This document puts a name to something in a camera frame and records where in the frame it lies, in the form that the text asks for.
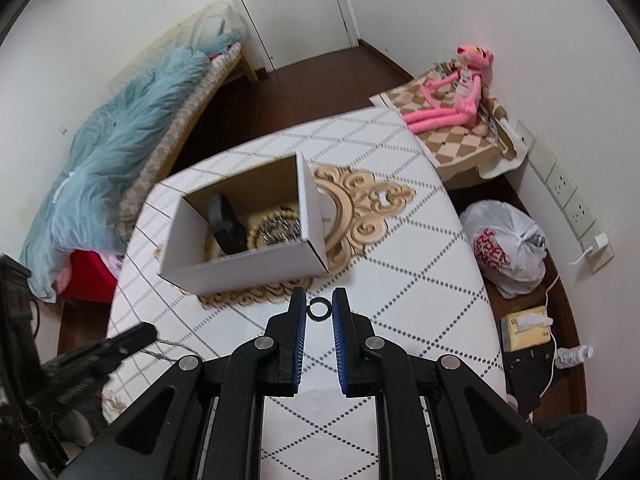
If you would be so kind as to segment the black smart watch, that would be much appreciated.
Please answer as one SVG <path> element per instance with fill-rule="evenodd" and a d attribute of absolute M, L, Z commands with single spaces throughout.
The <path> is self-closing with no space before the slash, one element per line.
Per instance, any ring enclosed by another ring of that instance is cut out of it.
<path fill-rule="evenodd" d="M 214 195 L 207 206 L 209 231 L 225 255 L 247 251 L 247 232 L 224 194 Z"/>

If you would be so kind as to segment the patterned white tablecloth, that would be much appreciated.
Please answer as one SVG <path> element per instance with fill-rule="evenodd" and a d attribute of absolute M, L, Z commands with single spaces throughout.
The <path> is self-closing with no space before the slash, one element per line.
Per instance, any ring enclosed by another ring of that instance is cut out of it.
<path fill-rule="evenodd" d="M 302 158 L 317 180 L 323 262 L 308 259 L 268 285 L 217 296 L 164 280 L 164 250 L 184 196 L 281 158 Z M 104 417 L 114 422 L 180 356 L 219 358 L 261 335 L 297 286 L 312 298 L 344 288 L 378 336 L 420 358 L 454 356 L 495 392 L 506 390 L 488 292 L 442 180 L 396 110 L 368 107 L 242 144 L 153 186 L 132 230 L 107 331 L 149 322 L 160 340 L 111 376 Z"/>

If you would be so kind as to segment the red bed sheet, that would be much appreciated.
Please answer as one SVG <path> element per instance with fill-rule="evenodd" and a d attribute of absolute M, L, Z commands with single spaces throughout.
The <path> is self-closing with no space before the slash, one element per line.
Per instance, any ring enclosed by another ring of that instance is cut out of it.
<path fill-rule="evenodd" d="M 111 304 L 117 278 L 96 252 L 75 250 L 70 255 L 70 279 L 58 296 L 68 301 Z"/>

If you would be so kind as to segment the tissue box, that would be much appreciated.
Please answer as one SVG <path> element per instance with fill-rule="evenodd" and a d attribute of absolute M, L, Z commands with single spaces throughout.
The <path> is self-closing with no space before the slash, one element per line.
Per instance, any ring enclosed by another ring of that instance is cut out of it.
<path fill-rule="evenodd" d="M 508 314 L 499 323 L 503 350 L 515 352 L 546 344 L 551 340 L 552 324 L 545 306 Z"/>

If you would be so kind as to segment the white plastic bag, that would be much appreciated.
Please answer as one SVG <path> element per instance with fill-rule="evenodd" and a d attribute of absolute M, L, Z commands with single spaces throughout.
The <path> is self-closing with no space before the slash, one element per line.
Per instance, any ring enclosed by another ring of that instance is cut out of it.
<path fill-rule="evenodd" d="M 506 299 L 530 294 L 546 275 L 546 236 L 518 208 L 480 200 L 460 214 L 480 272 Z"/>

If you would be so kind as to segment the white cardboard box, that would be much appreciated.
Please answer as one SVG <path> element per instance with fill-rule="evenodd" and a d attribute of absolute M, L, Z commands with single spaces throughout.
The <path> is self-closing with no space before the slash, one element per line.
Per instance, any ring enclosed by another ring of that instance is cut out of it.
<path fill-rule="evenodd" d="M 246 252 L 225 255 L 209 231 L 207 206 L 217 194 L 228 198 L 246 227 Z M 328 271 L 320 194 L 299 153 L 182 196 L 160 258 L 160 277 L 196 296 Z"/>

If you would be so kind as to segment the teal fluffy blanket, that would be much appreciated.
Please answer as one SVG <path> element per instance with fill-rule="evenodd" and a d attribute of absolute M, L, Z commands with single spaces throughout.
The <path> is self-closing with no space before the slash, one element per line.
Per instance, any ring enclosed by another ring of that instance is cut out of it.
<path fill-rule="evenodd" d="M 207 67 L 207 54 L 181 47 L 144 70 L 97 108 L 74 136 L 68 162 L 43 200 L 26 236 L 21 263 L 30 291 L 53 304 L 70 279 L 75 250 L 120 257 L 122 193 Z"/>

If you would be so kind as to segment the small white bottle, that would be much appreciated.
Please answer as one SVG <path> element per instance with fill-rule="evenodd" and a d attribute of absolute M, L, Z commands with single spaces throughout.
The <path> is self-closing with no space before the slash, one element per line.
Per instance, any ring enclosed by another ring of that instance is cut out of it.
<path fill-rule="evenodd" d="M 565 370 L 584 364 L 593 357 L 594 349 L 590 346 L 573 348 L 557 348 L 554 356 L 554 366 L 558 370 Z"/>

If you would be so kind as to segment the checkered beige cushion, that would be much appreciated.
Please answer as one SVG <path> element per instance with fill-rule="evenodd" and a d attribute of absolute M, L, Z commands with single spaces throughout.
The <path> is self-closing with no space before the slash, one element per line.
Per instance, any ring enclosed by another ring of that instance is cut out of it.
<path fill-rule="evenodd" d="M 457 67 L 453 58 L 439 63 L 406 84 L 371 96 L 370 102 L 401 115 L 428 110 L 421 87 L 427 80 L 445 78 Z M 447 84 L 435 93 L 434 101 L 449 106 L 452 92 L 454 86 Z M 418 134 L 418 142 L 446 188 L 468 188 L 499 177 L 520 168 L 527 156 L 527 146 L 509 124 L 506 110 L 486 88 L 472 128 L 427 131 Z"/>

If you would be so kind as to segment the bed with patterned mattress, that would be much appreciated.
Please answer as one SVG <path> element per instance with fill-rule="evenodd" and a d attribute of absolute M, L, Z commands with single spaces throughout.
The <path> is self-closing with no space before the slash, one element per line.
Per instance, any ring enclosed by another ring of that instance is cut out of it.
<path fill-rule="evenodd" d="M 122 193 L 118 234 L 129 240 L 146 196 L 158 181 L 165 179 L 174 166 L 183 145 L 217 90 L 233 74 L 255 77 L 242 50 L 246 27 L 230 4 L 215 1 L 168 29 L 133 58 L 108 82 L 112 93 L 122 90 L 135 76 L 153 68 L 168 54 L 181 47 L 207 54 L 207 67 L 198 82 L 182 99 L 171 123 L 165 129 L 140 174 Z"/>

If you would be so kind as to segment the pink panther plush toy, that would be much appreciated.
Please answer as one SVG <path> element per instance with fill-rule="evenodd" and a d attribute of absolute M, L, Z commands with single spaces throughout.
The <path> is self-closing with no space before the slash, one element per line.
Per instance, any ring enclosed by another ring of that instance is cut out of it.
<path fill-rule="evenodd" d="M 445 127 L 474 126 L 484 87 L 483 79 L 489 75 L 494 54 L 476 44 L 460 44 L 456 55 L 458 67 L 453 72 L 439 80 L 427 80 L 421 87 L 421 93 L 430 108 L 402 116 L 413 134 Z M 451 104 L 442 106 L 434 101 L 434 97 L 447 84 L 454 86 L 454 92 Z"/>

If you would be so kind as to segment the white door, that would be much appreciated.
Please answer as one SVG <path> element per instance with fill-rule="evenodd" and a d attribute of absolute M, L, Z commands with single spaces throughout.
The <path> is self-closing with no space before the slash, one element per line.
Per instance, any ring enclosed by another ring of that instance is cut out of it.
<path fill-rule="evenodd" d="M 350 0 L 233 0 L 266 70 L 356 47 Z"/>

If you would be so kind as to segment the white wall socket strip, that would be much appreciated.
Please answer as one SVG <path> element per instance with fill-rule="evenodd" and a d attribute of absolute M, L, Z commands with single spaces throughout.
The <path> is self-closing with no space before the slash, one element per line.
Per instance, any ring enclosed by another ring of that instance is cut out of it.
<path fill-rule="evenodd" d="M 601 229 L 597 218 L 544 140 L 535 136 L 520 120 L 516 124 L 515 133 L 527 146 L 529 166 L 564 214 L 576 238 L 585 240 L 588 233 L 598 236 Z"/>

